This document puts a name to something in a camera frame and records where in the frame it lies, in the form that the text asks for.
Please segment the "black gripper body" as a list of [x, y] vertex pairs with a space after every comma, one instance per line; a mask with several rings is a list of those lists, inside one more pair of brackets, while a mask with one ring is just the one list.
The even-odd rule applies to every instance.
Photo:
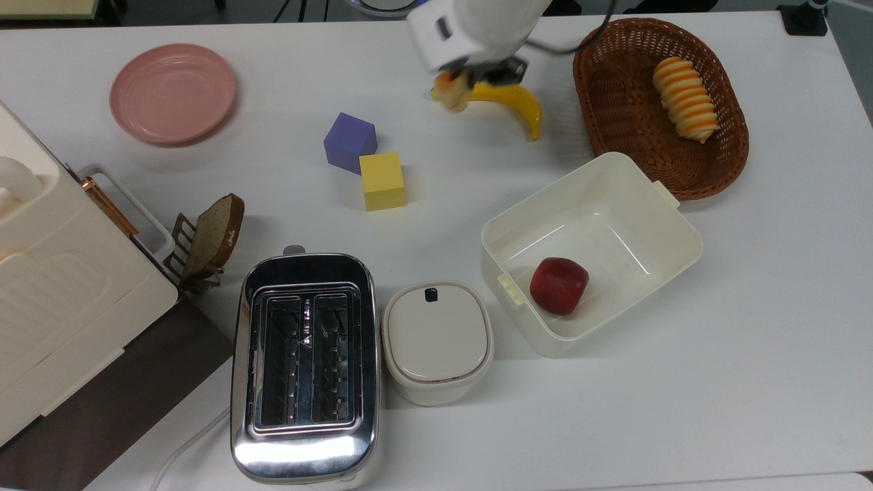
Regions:
[[499, 61], [469, 66], [470, 87], [487, 84], [493, 87], [518, 85], [524, 78], [528, 63], [520, 58], [508, 58]]

